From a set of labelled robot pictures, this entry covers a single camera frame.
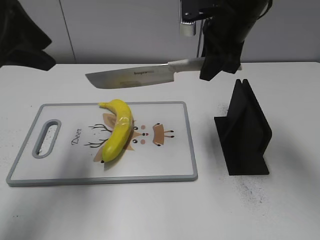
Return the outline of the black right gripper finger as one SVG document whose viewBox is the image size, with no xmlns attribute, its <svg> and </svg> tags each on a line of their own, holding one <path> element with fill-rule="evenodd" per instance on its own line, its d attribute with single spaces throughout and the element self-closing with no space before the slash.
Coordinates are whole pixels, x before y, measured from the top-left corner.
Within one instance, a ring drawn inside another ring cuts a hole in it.
<svg viewBox="0 0 320 240">
<path fill-rule="evenodd" d="M 228 53 L 224 55 L 221 70 L 226 73 L 235 74 L 241 67 L 241 55 L 239 53 Z"/>
<path fill-rule="evenodd" d="M 222 71 L 223 65 L 225 64 L 225 53 L 224 52 L 202 52 L 204 62 L 202 64 L 199 78 L 205 81 L 211 81 L 219 72 Z"/>
</svg>

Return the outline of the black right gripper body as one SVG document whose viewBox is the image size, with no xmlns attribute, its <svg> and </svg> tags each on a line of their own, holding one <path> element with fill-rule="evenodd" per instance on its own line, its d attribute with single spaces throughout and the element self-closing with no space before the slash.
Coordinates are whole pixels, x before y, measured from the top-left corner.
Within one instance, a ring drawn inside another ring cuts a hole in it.
<svg viewBox="0 0 320 240">
<path fill-rule="evenodd" d="M 268 0 L 200 0 L 201 56 L 240 57 L 249 32 L 268 11 Z"/>
</svg>

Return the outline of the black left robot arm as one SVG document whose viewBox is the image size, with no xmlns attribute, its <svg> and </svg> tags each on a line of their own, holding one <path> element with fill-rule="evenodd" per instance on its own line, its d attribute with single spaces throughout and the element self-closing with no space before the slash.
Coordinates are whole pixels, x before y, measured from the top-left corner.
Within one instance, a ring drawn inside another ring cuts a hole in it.
<svg viewBox="0 0 320 240">
<path fill-rule="evenodd" d="M 49 71 L 56 65 L 44 49 L 52 43 L 17 0 L 0 2 L 0 66 Z"/>
</svg>

